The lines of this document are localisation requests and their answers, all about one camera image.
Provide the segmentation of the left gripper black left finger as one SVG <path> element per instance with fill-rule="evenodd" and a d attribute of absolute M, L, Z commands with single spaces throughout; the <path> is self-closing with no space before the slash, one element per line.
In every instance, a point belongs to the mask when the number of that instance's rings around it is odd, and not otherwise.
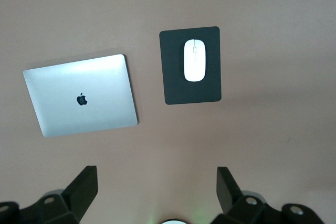
<path fill-rule="evenodd" d="M 86 166 L 61 193 L 43 196 L 27 208 L 2 202 L 1 223 L 80 223 L 97 193 L 97 167 Z"/>

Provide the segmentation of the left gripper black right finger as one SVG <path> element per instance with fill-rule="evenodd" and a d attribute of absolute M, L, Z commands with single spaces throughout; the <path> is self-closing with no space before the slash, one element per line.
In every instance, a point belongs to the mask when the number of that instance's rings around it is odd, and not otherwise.
<path fill-rule="evenodd" d="M 257 196 L 244 195 L 227 167 L 217 168 L 216 193 L 222 213 L 212 223 L 322 223 L 307 206 L 289 203 L 276 210 Z"/>

